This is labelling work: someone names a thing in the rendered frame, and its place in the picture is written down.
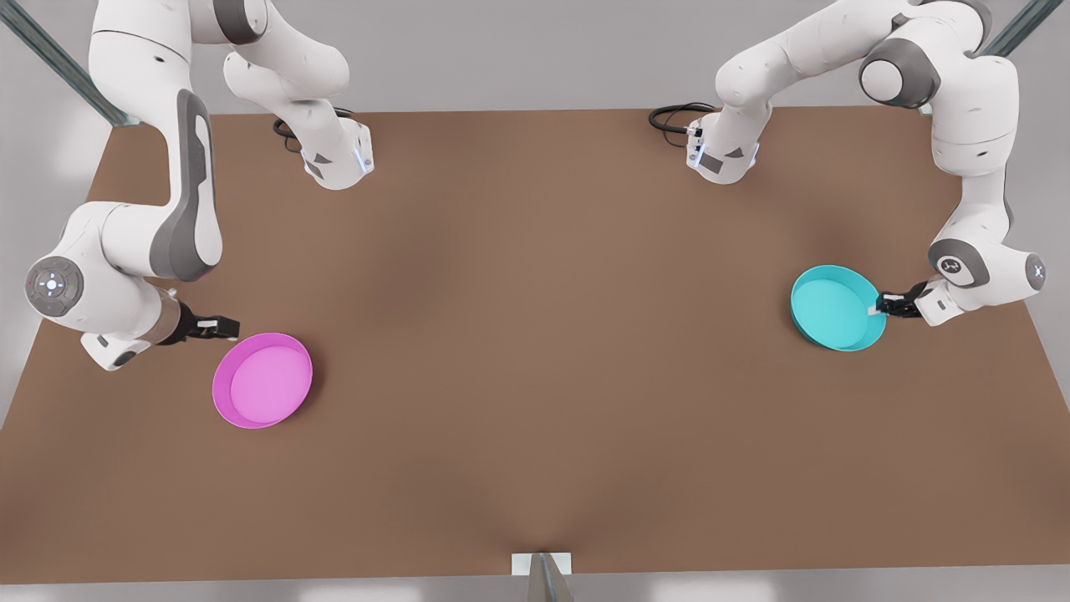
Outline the blue plate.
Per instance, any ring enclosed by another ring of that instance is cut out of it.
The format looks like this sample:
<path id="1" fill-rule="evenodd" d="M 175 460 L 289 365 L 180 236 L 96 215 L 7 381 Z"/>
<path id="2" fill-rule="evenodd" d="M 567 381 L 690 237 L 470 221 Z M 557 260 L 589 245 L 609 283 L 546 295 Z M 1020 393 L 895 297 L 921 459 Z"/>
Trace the blue plate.
<path id="1" fill-rule="evenodd" d="M 792 322 L 811 343 L 836 351 L 870 348 L 882 338 L 887 317 L 868 315 L 878 290 L 859 272 L 836 264 L 802 271 L 790 293 Z"/>

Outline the pink plate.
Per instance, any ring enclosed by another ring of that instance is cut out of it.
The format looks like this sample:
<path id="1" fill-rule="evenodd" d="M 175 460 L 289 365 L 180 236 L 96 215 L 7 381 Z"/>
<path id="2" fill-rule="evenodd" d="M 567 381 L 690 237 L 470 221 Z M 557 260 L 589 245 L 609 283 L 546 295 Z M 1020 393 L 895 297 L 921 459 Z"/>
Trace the pink plate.
<path id="1" fill-rule="evenodd" d="M 314 381 L 314 362 L 297 339 L 260 333 L 230 349 L 211 382 L 221 419 L 240 428 L 275 426 L 304 403 Z"/>

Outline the silver frame post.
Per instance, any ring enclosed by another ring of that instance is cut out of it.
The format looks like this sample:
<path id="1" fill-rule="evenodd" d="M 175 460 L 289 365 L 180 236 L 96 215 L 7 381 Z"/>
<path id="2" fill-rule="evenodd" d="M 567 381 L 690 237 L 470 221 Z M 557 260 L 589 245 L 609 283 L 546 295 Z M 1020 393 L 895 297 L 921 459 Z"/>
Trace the silver frame post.
<path id="1" fill-rule="evenodd" d="M 104 98 L 96 84 L 83 66 L 66 53 L 64 47 L 41 24 L 24 10 L 17 0 L 0 0 L 0 22 L 31 49 L 44 64 L 49 66 L 88 104 L 97 114 L 102 115 L 112 127 L 140 125 L 140 121 L 119 110 L 114 104 Z"/>
<path id="2" fill-rule="evenodd" d="M 952 113 L 977 113 L 994 108 L 1017 113 L 1019 84 L 1017 71 L 1007 59 L 1017 46 L 1031 35 L 1033 30 L 1048 19 L 1063 0 L 1028 0 L 1009 24 L 1002 27 L 992 41 L 992 15 L 983 0 L 920 0 L 919 5 L 931 3 L 963 3 L 977 13 L 981 27 L 977 42 L 968 41 L 963 59 L 941 59 L 937 66 L 945 81 L 926 107 L 937 120 Z"/>
<path id="3" fill-rule="evenodd" d="M 576 602 L 566 576 L 574 574 L 572 553 L 524 553 L 511 556 L 513 576 L 528 576 L 525 602 Z"/>

